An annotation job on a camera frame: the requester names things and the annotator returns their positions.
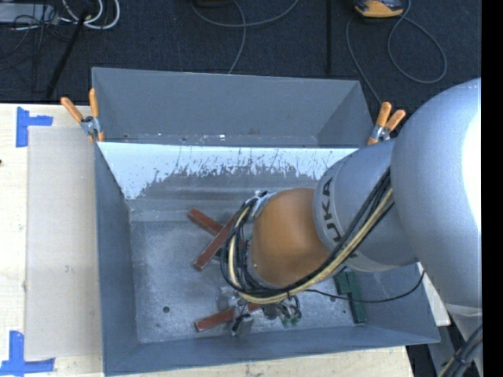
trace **wooden table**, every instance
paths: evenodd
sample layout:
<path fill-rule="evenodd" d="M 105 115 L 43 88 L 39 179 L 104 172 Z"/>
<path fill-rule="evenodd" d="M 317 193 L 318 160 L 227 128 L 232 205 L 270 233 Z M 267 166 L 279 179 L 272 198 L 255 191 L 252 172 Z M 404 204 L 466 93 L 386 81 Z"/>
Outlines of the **wooden table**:
<path fill-rule="evenodd" d="M 27 286 L 27 227 L 28 227 L 28 150 L 30 146 L 16 148 L 16 112 L 22 106 L 31 116 L 50 115 L 53 125 L 50 132 L 56 135 L 63 130 L 86 136 L 75 120 L 59 105 L 0 104 L 0 361 L 9 352 L 9 331 L 25 330 L 25 304 Z M 84 115 L 88 107 L 79 107 Z M 60 326 L 60 333 L 65 325 Z M 55 356 L 54 372 L 39 375 L 102 375 L 100 353 L 74 353 Z M 149 375 L 166 377 L 209 376 L 327 376 L 372 377 L 413 376 L 404 347 L 378 350 L 352 351 L 296 357 L 276 361 L 229 364 L 209 368 L 196 368 L 160 372 Z"/>

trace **clamp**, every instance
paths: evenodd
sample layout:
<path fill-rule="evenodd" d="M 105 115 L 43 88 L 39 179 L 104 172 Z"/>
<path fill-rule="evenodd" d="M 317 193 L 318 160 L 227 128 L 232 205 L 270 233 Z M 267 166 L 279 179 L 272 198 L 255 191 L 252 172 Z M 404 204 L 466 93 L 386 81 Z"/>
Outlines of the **clamp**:
<path fill-rule="evenodd" d="M 267 192 L 266 190 L 255 190 L 255 195 L 246 200 L 246 203 L 249 203 L 252 201 L 252 199 L 256 199 L 255 203 L 253 204 L 253 207 L 251 208 L 251 213 L 250 215 L 256 219 L 259 217 L 261 214 L 262 210 L 266 206 L 266 204 L 269 202 L 273 196 L 276 195 L 275 192 Z"/>
<path fill-rule="evenodd" d="M 404 117 L 406 117 L 406 111 L 403 109 L 397 110 L 391 117 L 390 114 L 391 104 L 389 102 L 383 102 L 380 106 L 379 115 L 377 115 L 376 125 L 370 134 L 367 145 L 389 140 L 390 132 L 396 128 Z"/>
<path fill-rule="evenodd" d="M 73 104 L 67 97 L 61 98 L 61 104 L 66 107 L 68 113 L 80 124 L 83 130 L 86 132 L 89 141 L 94 142 L 94 133 L 97 134 L 98 141 L 105 140 L 105 133 L 101 130 L 100 121 L 98 116 L 100 115 L 99 108 L 97 106 L 96 91 L 91 88 L 89 91 L 89 103 L 91 107 L 92 116 L 87 116 L 84 118 L 80 110 Z"/>

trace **dark carpet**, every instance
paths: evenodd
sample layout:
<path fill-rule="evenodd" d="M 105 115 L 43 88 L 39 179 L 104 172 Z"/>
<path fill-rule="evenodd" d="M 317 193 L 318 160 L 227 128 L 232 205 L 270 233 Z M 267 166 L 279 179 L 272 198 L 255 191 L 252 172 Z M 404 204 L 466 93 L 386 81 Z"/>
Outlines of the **dark carpet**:
<path fill-rule="evenodd" d="M 61 0 L 14 1 L 46 2 L 68 18 Z M 66 1 L 77 14 L 85 7 L 84 0 Z M 344 0 L 298 0 L 280 19 L 253 24 L 280 16 L 295 1 L 237 0 L 208 8 L 192 0 L 119 0 L 116 26 L 84 27 L 79 33 L 50 97 L 50 80 L 75 25 L 60 21 L 22 31 L 13 30 L 23 27 L 21 19 L 2 24 L 0 102 L 54 104 L 65 95 L 88 104 L 92 67 L 232 70 L 238 75 L 359 80 L 375 120 L 381 101 L 410 116 L 436 94 L 481 77 L 482 0 L 401 0 L 409 2 L 405 20 L 374 21 L 355 16 Z M 103 18 L 110 22 L 117 14 L 113 1 L 103 0 L 103 5 Z M 242 27 L 211 24 L 195 10 L 214 22 L 250 24 L 242 50 Z M 408 349 L 416 376 L 435 375 L 425 347 Z"/>

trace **orange object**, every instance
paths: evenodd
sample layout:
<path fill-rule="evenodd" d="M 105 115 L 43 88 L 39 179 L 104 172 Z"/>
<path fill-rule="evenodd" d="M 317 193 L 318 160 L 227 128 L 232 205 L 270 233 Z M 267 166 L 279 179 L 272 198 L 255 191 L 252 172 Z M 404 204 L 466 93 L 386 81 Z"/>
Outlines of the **orange object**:
<path fill-rule="evenodd" d="M 281 287 L 293 284 L 329 256 L 316 232 L 313 196 L 313 188 L 279 192 L 255 220 L 251 264 L 266 282 Z"/>
<path fill-rule="evenodd" d="M 94 88 L 91 88 L 89 90 L 89 105 L 91 107 L 91 113 L 95 119 L 100 115 L 100 109 L 98 108 L 97 105 L 97 98 L 96 98 L 96 90 Z M 104 141 L 105 140 L 105 133 L 103 131 L 99 131 L 97 134 L 97 140 L 98 141 Z"/>
<path fill-rule="evenodd" d="M 81 122 L 82 119 L 84 118 L 83 114 L 80 112 L 80 110 L 73 104 L 72 101 L 70 101 L 67 97 L 62 97 L 61 98 L 61 104 L 66 107 L 66 110 L 68 110 L 68 113 L 72 115 L 72 117 L 77 121 Z"/>
<path fill-rule="evenodd" d="M 406 117 L 406 111 L 397 110 L 391 117 L 391 104 L 383 102 L 380 106 L 379 115 L 377 115 L 376 125 L 367 141 L 367 145 L 375 144 L 383 139 L 387 139 L 390 132 Z"/>
<path fill-rule="evenodd" d="M 261 305 L 255 303 L 248 303 L 248 312 L 253 313 L 260 309 Z M 216 327 L 220 324 L 229 323 L 234 318 L 234 308 L 227 309 L 220 313 L 213 314 L 212 316 L 203 318 L 194 323 L 197 332 L 202 332 Z"/>

